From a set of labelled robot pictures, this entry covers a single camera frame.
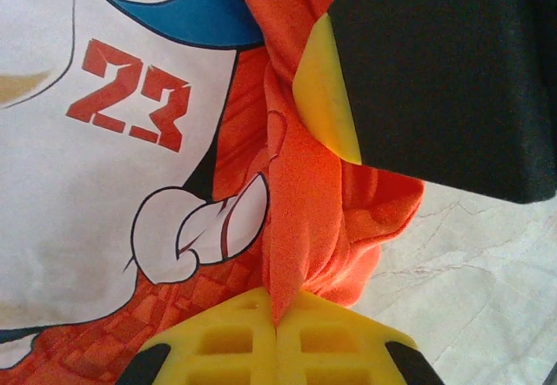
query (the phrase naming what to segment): cartoon jersey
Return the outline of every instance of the cartoon jersey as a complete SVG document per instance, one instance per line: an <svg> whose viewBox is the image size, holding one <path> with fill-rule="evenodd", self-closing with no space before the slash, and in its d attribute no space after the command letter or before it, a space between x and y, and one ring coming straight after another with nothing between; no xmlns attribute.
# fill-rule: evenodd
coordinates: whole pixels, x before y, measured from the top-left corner
<svg viewBox="0 0 557 385"><path fill-rule="evenodd" d="M46 328L248 249L265 177L213 200L241 0L0 0L0 368Z"/></svg>

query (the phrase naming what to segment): orange fabric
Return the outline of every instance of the orange fabric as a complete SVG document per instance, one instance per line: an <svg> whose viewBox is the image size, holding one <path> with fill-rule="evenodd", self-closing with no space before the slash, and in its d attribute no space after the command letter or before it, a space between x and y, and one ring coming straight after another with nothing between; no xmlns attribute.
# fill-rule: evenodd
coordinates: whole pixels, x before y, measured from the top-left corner
<svg viewBox="0 0 557 385"><path fill-rule="evenodd" d="M376 267L379 243L414 215L422 182L348 165L300 124L292 78L312 24L332 0L246 0L266 47L242 53L218 140L215 200L257 172L271 191L265 228L247 252L180 284L138 276L128 304L102 320L49 328L2 384L114 383L153 334L262 283L277 322L302 287L353 304Z"/></svg>
<svg viewBox="0 0 557 385"><path fill-rule="evenodd" d="M423 183L341 162L300 124L292 79L315 21L332 0L246 0L258 21L270 63L265 72L271 216L264 232L263 281L274 322L303 287L353 304L379 258L377 245L404 229Z"/></svg>

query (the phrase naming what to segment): printed graphic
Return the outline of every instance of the printed graphic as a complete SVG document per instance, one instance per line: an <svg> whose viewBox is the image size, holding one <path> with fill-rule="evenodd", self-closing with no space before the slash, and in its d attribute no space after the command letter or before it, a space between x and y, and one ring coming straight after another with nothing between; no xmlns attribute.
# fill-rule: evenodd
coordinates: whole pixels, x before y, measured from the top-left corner
<svg viewBox="0 0 557 385"><path fill-rule="evenodd" d="M265 177L211 196L242 0L0 0L0 368L255 241Z"/></svg>

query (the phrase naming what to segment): marble floor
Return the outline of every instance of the marble floor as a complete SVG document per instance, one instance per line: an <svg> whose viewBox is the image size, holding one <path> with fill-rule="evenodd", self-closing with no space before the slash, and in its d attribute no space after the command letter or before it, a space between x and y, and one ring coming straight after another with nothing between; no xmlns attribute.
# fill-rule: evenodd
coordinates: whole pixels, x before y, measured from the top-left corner
<svg viewBox="0 0 557 385"><path fill-rule="evenodd" d="M447 385L542 384L557 361L557 199L428 185L354 309L411 335Z"/></svg>

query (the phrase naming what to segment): printed number 23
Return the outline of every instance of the printed number 23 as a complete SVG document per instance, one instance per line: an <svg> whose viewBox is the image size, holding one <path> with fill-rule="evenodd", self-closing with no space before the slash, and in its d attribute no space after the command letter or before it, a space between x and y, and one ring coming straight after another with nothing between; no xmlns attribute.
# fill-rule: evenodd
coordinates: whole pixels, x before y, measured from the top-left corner
<svg viewBox="0 0 557 385"><path fill-rule="evenodd" d="M83 63L83 69L100 78L104 78L108 64L118 67L116 78L104 87L92 92L70 106L66 115L70 118L91 122L114 132L124 132L125 122L108 117L101 111L129 97L138 88L143 62L132 55L120 51L108 44L92 39L89 42ZM185 115L188 108L191 87L187 82L172 76L166 71L149 66L145 74L141 94L157 102L161 101L163 91L170 91L168 101L162 108L149 114L159 134L132 125L128 134L162 147L180 151L182 133L174 122Z"/></svg>

